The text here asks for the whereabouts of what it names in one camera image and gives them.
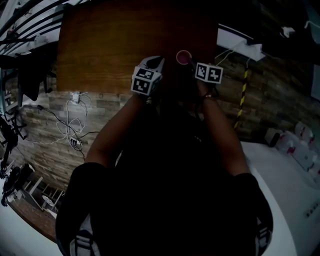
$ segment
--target wooden tabletop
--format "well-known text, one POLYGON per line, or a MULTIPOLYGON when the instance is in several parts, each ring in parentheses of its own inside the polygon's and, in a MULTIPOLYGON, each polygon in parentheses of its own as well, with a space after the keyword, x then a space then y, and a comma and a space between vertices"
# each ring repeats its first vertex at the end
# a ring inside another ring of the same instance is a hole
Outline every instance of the wooden tabletop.
POLYGON ((176 61, 188 50, 214 63, 218 24, 201 4, 182 1, 90 2, 64 15, 58 43, 57 90, 129 94, 142 59, 165 58, 163 84, 177 88, 186 68, 176 61))

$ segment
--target wire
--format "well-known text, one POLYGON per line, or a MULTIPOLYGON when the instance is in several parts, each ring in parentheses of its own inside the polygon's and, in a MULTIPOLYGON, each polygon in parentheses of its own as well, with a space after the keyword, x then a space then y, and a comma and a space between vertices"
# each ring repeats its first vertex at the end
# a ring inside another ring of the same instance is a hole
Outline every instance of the wire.
POLYGON ((248 63, 249 61, 251 60, 251 58, 248 58, 247 61, 246 61, 246 68, 248 69, 248 63))
POLYGON ((17 146, 16 146, 16 149, 20 152, 20 154, 23 156, 23 158, 26 159, 24 154, 21 153, 20 149, 17 146))
POLYGON ((82 95, 82 96, 85 96, 85 97, 89 98, 89 100, 90 100, 90 105, 89 105, 89 106, 91 106, 91 103, 92 103, 91 98, 90 98, 88 95, 82 95))
POLYGON ((58 122, 56 123, 56 127, 58 128, 59 132, 60 132, 62 135, 64 135, 64 137, 59 138, 59 139, 57 139, 57 140, 55 140, 55 141, 52 141, 52 142, 49 142, 49 143, 43 143, 43 142, 40 142, 40 141, 32 141, 32 140, 28 140, 28 139, 26 139, 26 141, 31 142, 31 143, 36 143, 36 144, 42 144, 42 145, 51 145, 51 144, 53 144, 53 143, 57 143, 58 141, 61 141, 61 140, 64 140, 65 138, 67 138, 68 143, 70 144, 70 146, 71 146, 72 148, 74 148, 73 145, 70 143, 69 137, 74 137, 74 136, 75 136, 75 137, 78 139, 77 134, 80 134, 80 133, 83 131, 83 129, 86 127, 88 109, 87 109, 86 104, 85 104, 83 101, 81 101, 81 102, 85 105, 85 107, 84 107, 82 104, 80 104, 80 105, 82 106, 83 110, 84 110, 84 126, 82 126, 81 121, 80 121, 78 118, 74 118, 74 119, 72 119, 72 120, 69 122, 68 103, 69 103, 70 101, 71 101, 71 99, 69 99, 69 100, 66 102, 66 104, 65 104, 66 111, 67 111, 66 122, 60 120, 60 119, 56 116, 56 114, 53 113, 51 110, 49 110, 49 109, 47 109, 47 108, 45 108, 45 107, 43 107, 43 106, 41 106, 41 105, 37 105, 37 107, 39 107, 40 109, 42 109, 42 110, 44 110, 44 111, 47 111, 47 112, 49 112, 49 113, 51 113, 51 114, 53 114, 53 115, 55 116, 55 118, 58 120, 58 122), (77 120, 77 121, 79 122, 79 124, 80 124, 80 130, 79 130, 79 131, 76 131, 76 130, 71 126, 72 122, 74 122, 75 120, 77 120), (59 126, 58 126, 59 123, 62 123, 63 125, 65 125, 65 133, 63 133, 63 132, 61 131, 61 129, 59 128, 59 126))
POLYGON ((239 43, 237 43, 234 47, 232 47, 232 48, 230 48, 230 49, 228 49, 228 50, 225 50, 224 52, 222 52, 222 53, 220 53, 219 55, 217 55, 217 56, 215 57, 215 59, 216 59, 217 57, 219 57, 220 55, 222 55, 222 54, 224 54, 224 53, 232 50, 232 51, 229 52, 229 53, 223 58, 223 60, 221 60, 216 66, 219 66, 230 54, 232 54, 232 53, 235 52, 236 48, 237 48, 241 43, 244 43, 245 41, 246 41, 246 40, 244 39, 244 40, 240 41, 239 43))
POLYGON ((90 132, 87 132, 85 135, 79 137, 79 139, 83 138, 84 136, 87 136, 88 134, 98 134, 100 133, 100 131, 90 131, 90 132))
POLYGON ((311 20, 308 20, 305 25, 304 28, 306 29, 308 27, 309 24, 314 25, 315 27, 317 27, 318 29, 320 29, 320 26, 318 24, 315 24, 314 22, 312 22, 311 20))
POLYGON ((53 114, 54 117, 58 120, 58 122, 56 123, 56 126, 57 126, 58 130, 60 131, 61 134, 64 135, 63 138, 59 138, 59 139, 57 139, 57 140, 55 140, 55 141, 53 141, 53 142, 50 142, 50 143, 43 143, 43 142, 40 142, 40 141, 32 141, 32 140, 28 140, 28 139, 26 139, 26 141, 31 142, 31 143, 36 143, 36 144, 51 145, 51 144, 53 144, 53 143, 56 143, 56 142, 58 142, 58 141, 60 141, 60 140, 63 140, 63 139, 65 139, 65 138, 67 138, 70 146, 71 146, 73 149, 75 149, 75 150, 77 150, 77 151, 81 151, 83 146, 82 146, 82 144, 81 144, 81 142, 80 142, 77 134, 81 133, 82 130, 83 130, 83 129, 85 128, 85 126, 86 126, 86 118, 87 118, 87 112, 88 112, 88 110, 87 110, 86 104, 85 104, 83 101, 81 101, 81 102, 85 105, 85 108, 84 108, 83 105, 81 105, 82 108, 83 108, 83 110, 85 111, 85 116, 84 116, 84 118, 85 118, 85 119, 84 119, 85 123, 84 123, 84 126, 82 127, 82 124, 81 124, 81 122, 80 122, 80 120, 79 120, 78 118, 73 119, 73 120, 69 123, 69 110, 68 110, 68 103, 69 103, 69 101, 70 101, 70 100, 68 100, 67 103, 66 103, 67 123, 64 122, 64 121, 62 121, 62 120, 60 120, 54 112, 52 112, 51 110, 49 110, 49 109, 47 109, 47 108, 45 108, 45 107, 43 107, 43 106, 41 106, 41 105, 23 105, 23 107, 37 107, 37 108, 39 108, 40 110, 44 110, 44 111, 46 111, 46 112, 48 112, 48 113, 53 114), (78 120, 78 121, 79 121, 79 124, 80 124, 80 127, 81 127, 80 131, 76 131, 76 130, 71 126, 71 123, 72 123, 74 120, 78 120), (58 127, 58 124, 59 124, 59 123, 62 123, 62 124, 65 125, 66 133, 63 133, 63 132, 60 130, 60 128, 58 127), (77 139, 77 141, 79 141, 79 143, 80 143, 80 145, 81 145, 81 148, 79 148, 79 147, 76 146, 76 145, 72 145, 71 141, 69 140, 69 136, 70 136, 70 137, 74 137, 74 136, 75 136, 76 139, 77 139))
POLYGON ((88 93, 88 91, 86 91, 86 92, 83 92, 83 93, 79 93, 79 97, 80 97, 80 95, 84 95, 84 94, 87 94, 88 93))
POLYGON ((85 154, 82 152, 82 150, 81 150, 80 148, 78 148, 78 151, 82 154, 82 156, 83 156, 83 161, 85 161, 85 160, 86 160, 85 154))

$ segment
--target striped pole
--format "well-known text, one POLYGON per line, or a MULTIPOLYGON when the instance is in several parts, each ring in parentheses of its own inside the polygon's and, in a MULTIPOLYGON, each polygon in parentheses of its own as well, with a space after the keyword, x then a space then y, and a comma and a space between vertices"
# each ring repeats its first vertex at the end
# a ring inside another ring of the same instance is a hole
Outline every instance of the striped pole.
POLYGON ((246 94, 246 89, 247 89, 247 77, 248 77, 248 65, 245 68, 244 71, 244 79, 243 79, 243 86, 242 86, 242 96, 241 96, 241 101, 240 101, 240 110, 238 112, 238 115, 236 117, 236 122, 234 124, 234 129, 237 129, 238 127, 238 123, 239 123, 239 119, 241 117, 242 114, 242 108, 244 106, 244 102, 245 102, 245 94, 246 94))

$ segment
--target cup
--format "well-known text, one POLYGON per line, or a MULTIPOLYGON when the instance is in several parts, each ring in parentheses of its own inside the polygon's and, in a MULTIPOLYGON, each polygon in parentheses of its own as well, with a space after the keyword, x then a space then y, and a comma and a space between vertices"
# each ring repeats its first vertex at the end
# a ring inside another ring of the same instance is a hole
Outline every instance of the cup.
POLYGON ((175 58, 180 65, 188 65, 192 55, 187 50, 181 50, 176 54, 175 58))

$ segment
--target white bottle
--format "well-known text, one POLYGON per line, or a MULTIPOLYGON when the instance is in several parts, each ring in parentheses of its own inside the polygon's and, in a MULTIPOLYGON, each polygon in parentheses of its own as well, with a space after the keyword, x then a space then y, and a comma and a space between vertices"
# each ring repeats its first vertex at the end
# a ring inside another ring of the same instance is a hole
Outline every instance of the white bottle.
POLYGON ((308 144, 299 140, 299 138, 290 131, 284 132, 285 136, 289 141, 293 143, 294 151, 292 152, 292 157, 301 165, 301 167, 308 171, 317 160, 318 155, 316 152, 309 149, 308 144))
POLYGON ((280 134, 280 137, 275 144, 275 148, 285 154, 292 154, 296 149, 294 142, 284 132, 280 134))
POLYGON ((311 144, 315 140, 312 130, 302 122, 296 124, 294 132, 300 140, 305 141, 307 144, 311 144))

